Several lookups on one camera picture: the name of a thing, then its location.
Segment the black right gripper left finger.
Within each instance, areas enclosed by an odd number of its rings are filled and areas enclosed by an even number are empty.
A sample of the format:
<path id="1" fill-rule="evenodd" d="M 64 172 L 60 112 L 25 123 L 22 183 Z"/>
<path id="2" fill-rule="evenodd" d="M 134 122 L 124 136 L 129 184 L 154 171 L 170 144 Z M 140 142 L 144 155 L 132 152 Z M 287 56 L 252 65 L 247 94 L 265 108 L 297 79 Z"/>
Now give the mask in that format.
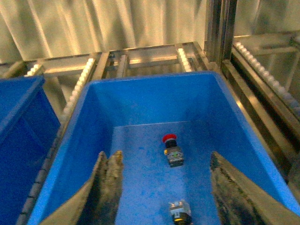
<path id="1" fill-rule="evenodd" d="M 102 151 L 84 185 L 42 225 L 113 225 L 119 208 L 123 181 L 123 152 L 110 157 Z"/>

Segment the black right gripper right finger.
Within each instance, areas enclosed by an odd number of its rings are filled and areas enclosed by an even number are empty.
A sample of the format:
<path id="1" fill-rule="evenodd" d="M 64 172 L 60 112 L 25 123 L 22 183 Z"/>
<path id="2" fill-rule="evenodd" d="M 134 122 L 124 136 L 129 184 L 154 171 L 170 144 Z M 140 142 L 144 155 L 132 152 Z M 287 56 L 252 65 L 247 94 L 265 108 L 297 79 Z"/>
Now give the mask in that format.
<path id="1" fill-rule="evenodd" d="M 218 152 L 210 158 L 212 194 L 223 225 L 298 225 L 300 217 Z"/>

